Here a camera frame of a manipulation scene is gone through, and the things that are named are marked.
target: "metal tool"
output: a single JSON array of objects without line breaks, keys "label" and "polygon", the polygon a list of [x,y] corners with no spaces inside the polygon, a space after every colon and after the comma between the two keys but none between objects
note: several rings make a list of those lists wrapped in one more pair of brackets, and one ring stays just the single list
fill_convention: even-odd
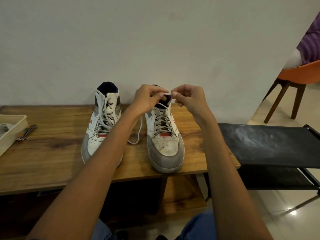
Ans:
[{"label": "metal tool", "polygon": [[33,131],[36,127],[37,127],[36,124],[30,125],[28,128],[26,128],[26,129],[24,130],[22,136],[20,136],[20,137],[18,137],[18,138],[16,139],[16,141],[28,140],[29,137],[27,137],[27,135],[28,135],[31,131]]}]

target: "person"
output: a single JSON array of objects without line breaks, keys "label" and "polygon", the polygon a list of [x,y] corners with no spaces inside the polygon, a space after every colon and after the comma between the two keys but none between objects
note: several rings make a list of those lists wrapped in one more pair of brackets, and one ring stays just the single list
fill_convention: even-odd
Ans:
[{"label": "person", "polygon": [[[132,104],[35,224],[28,240],[115,239],[98,219],[102,205],[131,130],[142,115],[166,99],[167,92],[145,84],[136,91]],[[214,212],[192,218],[177,239],[272,239],[231,161],[202,87],[185,84],[171,92],[201,128]]]},{"label": "person", "polygon": [[317,60],[320,60],[320,12],[283,69],[299,67]]}]

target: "chair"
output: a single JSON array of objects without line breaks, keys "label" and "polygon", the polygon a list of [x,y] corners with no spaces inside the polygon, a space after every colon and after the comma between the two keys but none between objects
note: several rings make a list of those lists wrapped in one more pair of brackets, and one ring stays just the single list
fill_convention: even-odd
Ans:
[{"label": "chair", "polygon": [[282,86],[282,89],[278,97],[274,101],[274,104],[272,105],[268,115],[266,116],[264,123],[266,124],[269,122],[271,116],[273,115],[274,111],[278,107],[288,87],[297,88],[297,94],[294,100],[294,105],[293,105],[292,114],[291,114],[291,119],[294,120],[297,116],[301,99],[302,99],[304,90],[306,88],[306,84],[313,84],[319,81],[320,81],[320,60],[314,61],[306,65],[302,65],[297,68],[282,70],[278,75],[278,78],[274,81],[271,88],[267,92],[266,96],[263,98],[263,100],[265,100],[266,97],[270,94],[270,92],[272,92],[272,90],[278,84]]}]

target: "wooden table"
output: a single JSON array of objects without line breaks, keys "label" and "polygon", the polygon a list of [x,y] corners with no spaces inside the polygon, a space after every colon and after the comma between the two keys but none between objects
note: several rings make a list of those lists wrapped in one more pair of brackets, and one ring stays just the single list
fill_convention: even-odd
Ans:
[{"label": "wooden table", "polygon": [[[28,140],[15,142],[0,157],[0,195],[63,188],[84,165],[81,145],[92,111],[93,105],[2,107],[0,113],[27,115],[28,123],[38,128]],[[184,164],[176,175],[206,172],[200,128],[185,107],[173,104],[172,113],[185,146]],[[131,141],[136,141],[139,126],[137,123]],[[143,118],[140,142],[126,146],[113,182],[163,176],[149,162],[146,135]],[[239,168],[239,162],[230,154]]]}]

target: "white sneaker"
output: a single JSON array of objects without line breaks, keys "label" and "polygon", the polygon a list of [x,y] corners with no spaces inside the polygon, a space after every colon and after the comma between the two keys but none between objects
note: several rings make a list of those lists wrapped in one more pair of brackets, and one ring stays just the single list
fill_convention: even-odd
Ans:
[{"label": "white sneaker", "polygon": [[103,82],[96,90],[94,110],[82,142],[81,155],[84,163],[94,154],[120,117],[118,88],[112,82]]},{"label": "white sneaker", "polygon": [[171,113],[171,96],[165,95],[146,113],[147,145],[151,165],[160,173],[174,173],[182,168],[184,144]]}]

